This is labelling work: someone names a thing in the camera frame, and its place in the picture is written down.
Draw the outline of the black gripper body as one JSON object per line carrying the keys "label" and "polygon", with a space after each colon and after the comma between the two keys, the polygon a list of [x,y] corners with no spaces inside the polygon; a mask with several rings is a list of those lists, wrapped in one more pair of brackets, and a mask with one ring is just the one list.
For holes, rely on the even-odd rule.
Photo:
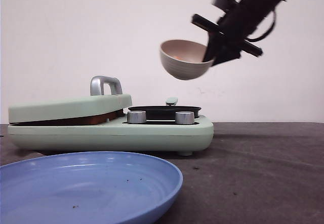
{"label": "black gripper body", "polygon": [[238,46],[241,51],[245,51],[256,57],[262,55],[262,49],[245,41],[249,31],[254,31],[253,25],[246,10],[236,0],[213,0],[212,4],[225,12],[225,15],[213,23],[199,14],[192,16],[191,23],[209,32],[222,33],[223,41]]}

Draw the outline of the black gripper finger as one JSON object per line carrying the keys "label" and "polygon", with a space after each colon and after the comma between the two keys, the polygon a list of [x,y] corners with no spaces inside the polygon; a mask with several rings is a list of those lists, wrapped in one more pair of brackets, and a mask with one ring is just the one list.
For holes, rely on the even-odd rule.
{"label": "black gripper finger", "polygon": [[228,41],[223,41],[222,48],[213,60],[212,66],[239,59],[241,57],[240,53],[241,49],[238,46],[231,44]]}
{"label": "black gripper finger", "polygon": [[208,44],[204,54],[203,62],[214,60],[223,45],[223,36],[219,32],[208,33]]}

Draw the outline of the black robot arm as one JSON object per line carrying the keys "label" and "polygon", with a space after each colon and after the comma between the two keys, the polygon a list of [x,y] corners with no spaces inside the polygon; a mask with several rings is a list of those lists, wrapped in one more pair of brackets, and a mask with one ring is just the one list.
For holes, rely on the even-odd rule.
{"label": "black robot arm", "polygon": [[241,52],[247,52],[259,57],[263,54],[261,48],[254,42],[266,38],[274,29],[275,24],[260,37],[251,39],[257,26],[269,13],[275,13],[276,6],[286,0],[213,0],[212,4],[225,14],[216,23],[194,14],[191,22],[208,33],[208,45],[203,62],[212,61],[213,65],[241,57]]}

